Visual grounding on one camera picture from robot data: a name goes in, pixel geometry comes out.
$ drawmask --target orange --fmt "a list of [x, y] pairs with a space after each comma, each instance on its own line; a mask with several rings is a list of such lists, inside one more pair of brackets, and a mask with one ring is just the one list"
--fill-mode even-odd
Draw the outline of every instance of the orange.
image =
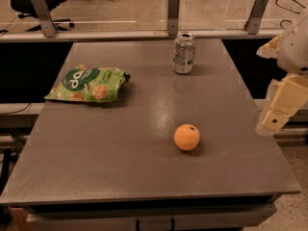
[[195, 126], [184, 124], [176, 129], [174, 141], [182, 150], [193, 150], [200, 141], [200, 132]]

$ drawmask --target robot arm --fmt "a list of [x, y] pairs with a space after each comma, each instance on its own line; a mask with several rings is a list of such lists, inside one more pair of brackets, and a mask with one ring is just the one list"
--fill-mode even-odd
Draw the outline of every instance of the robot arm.
[[288, 72], [281, 82], [271, 81], [259, 115], [256, 131], [262, 136], [270, 136], [308, 100], [308, 10], [304, 10], [281, 37], [261, 47], [257, 54], [277, 58], [278, 66]]

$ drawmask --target concrete floor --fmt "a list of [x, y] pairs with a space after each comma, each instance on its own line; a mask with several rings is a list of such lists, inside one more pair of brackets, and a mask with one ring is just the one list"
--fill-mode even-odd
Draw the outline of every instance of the concrete floor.
[[[180, 30], [242, 29], [254, 0], [181, 0]], [[308, 5], [308, 0], [297, 0]], [[279, 3], [294, 11], [302, 8], [290, 1]], [[8, 0], [0, 0], [0, 29], [23, 32], [36, 25], [33, 18], [19, 19]], [[70, 17], [76, 24], [73, 31], [165, 30], [167, 0], [67, 0], [52, 12], [54, 18]], [[280, 28], [282, 19], [295, 13], [280, 9], [269, 0], [262, 28]], [[303, 191], [284, 195], [276, 201], [278, 212], [258, 227], [244, 231], [307, 231], [308, 230], [308, 146], [303, 136], [276, 137]], [[15, 231], [13, 224], [0, 230]]]

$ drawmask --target green chip bag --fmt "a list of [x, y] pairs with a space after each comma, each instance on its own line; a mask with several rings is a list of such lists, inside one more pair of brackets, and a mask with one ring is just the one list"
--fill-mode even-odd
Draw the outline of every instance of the green chip bag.
[[118, 68], [87, 69], [84, 64], [78, 64], [53, 87], [45, 99], [97, 103], [116, 101], [118, 90], [128, 82], [129, 77]]

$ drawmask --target can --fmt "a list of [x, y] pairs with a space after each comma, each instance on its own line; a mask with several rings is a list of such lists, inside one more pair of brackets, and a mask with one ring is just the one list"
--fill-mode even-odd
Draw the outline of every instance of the can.
[[195, 39], [192, 33], [179, 33], [174, 41], [173, 70], [186, 74], [193, 70]]

